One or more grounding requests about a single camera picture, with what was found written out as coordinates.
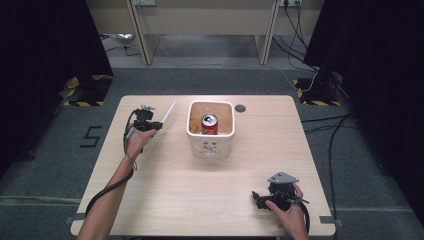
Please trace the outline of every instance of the wooden table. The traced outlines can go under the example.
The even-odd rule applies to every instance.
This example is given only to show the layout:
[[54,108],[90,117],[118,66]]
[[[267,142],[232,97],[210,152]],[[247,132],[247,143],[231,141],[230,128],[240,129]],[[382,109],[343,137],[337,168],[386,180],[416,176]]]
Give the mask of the wooden table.
[[[235,112],[236,132],[228,158],[193,157],[186,134],[190,103],[227,101],[246,107]],[[160,121],[176,106],[137,159],[111,235],[124,236],[281,236],[276,216],[259,210],[252,191],[269,195],[267,178],[283,171],[298,183],[311,216],[311,236],[328,236],[334,224],[312,155],[289,96],[125,96],[110,126],[78,213],[106,185],[123,157],[122,136],[132,110],[155,107]],[[78,234],[82,220],[71,232]]]

